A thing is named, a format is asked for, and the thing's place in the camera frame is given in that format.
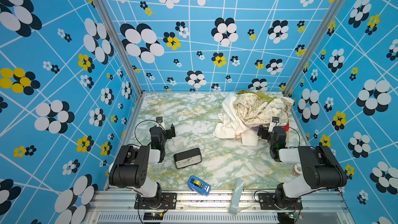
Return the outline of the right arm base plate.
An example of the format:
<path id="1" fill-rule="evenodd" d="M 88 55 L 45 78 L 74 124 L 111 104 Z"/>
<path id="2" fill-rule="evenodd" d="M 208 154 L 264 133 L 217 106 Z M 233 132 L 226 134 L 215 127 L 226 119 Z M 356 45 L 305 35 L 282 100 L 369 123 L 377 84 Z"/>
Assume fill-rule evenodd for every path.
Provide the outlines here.
<path id="1" fill-rule="evenodd" d="M 287 198 L 284 195 L 275 193 L 260 193 L 258 194 L 258 201 L 260 202 L 261 210 L 302 210 L 302 201 L 299 198 Z"/>

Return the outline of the white cloth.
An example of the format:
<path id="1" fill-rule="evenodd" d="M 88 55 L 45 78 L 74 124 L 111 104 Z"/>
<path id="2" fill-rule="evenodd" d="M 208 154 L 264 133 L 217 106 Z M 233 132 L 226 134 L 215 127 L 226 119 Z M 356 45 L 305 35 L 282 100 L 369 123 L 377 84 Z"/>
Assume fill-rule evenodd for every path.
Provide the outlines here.
<path id="1" fill-rule="evenodd" d="M 217 115 L 221 123 L 216 124 L 213 135 L 219 139 L 235 139 L 240 135 L 243 146 L 257 147 L 259 137 L 253 128 L 246 126 L 239 118 L 233 105 L 236 100 L 235 93 L 229 93 L 223 100 L 221 112 Z"/>

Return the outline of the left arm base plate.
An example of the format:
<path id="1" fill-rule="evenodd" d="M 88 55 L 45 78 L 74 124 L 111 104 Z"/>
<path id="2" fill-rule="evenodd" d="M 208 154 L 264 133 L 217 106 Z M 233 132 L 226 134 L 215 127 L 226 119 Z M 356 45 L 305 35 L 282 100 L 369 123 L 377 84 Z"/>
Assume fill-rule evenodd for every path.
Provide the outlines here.
<path id="1" fill-rule="evenodd" d="M 135 209 L 153 209 L 153 210 L 168 210 L 176 209 L 177 194 L 170 192 L 163 192 L 161 195 L 156 195 L 153 198 L 143 198 L 136 195 Z"/>

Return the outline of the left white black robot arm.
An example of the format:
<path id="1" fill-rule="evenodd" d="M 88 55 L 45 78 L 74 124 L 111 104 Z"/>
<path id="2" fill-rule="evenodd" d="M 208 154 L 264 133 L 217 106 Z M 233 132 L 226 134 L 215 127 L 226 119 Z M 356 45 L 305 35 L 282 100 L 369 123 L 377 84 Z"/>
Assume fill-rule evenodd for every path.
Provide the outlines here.
<path id="1" fill-rule="evenodd" d="M 132 144 L 121 146 L 115 161 L 110 166 L 109 184 L 118 188 L 128 188 L 141 197 L 150 208 L 170 206 L 169 200 L 162 196 L 159 183 L 147 175 L 149 163 L 162 163 L 165 157 L 165 144 L 176 136 L 172 124 L 167 130 L 161 125 L 149 129 L 151 142 L 146 146 Z"/>

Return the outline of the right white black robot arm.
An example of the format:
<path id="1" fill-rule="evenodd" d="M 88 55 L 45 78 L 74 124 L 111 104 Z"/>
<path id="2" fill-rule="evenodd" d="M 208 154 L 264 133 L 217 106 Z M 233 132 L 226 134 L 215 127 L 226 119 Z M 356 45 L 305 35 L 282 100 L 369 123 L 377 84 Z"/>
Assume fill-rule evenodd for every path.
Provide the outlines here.
<path id="1" fill-rule="evenodd" d="M 327 146 L 286 147 L 287 133 L 283 127 L 260 126 L 258 136 L 267 140 L 270 156 L 276 162 L 294 163 L 301 166 L 302 174 L 297 178 L 277 185 L 275 192 L 264 193 L 274 207 L 268 209 L 302 210 L 301 197 L 317 190 L 344 187 L 347 184 L 345 171 Z"/>

